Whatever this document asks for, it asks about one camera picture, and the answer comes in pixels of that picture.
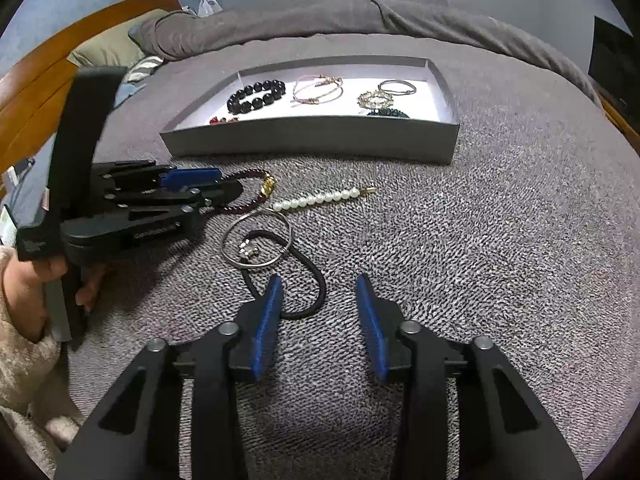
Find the person's left hand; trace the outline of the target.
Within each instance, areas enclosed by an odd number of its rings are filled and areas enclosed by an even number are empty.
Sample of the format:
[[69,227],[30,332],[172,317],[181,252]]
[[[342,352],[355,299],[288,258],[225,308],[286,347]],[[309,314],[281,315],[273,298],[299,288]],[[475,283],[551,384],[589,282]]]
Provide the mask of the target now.
[[64,256],[20,261],[12,255],[3,271],[2,286],[6,310],[15,329],[36,344],[46,331],[49,315],[44,285],[62,278],[68,271]]

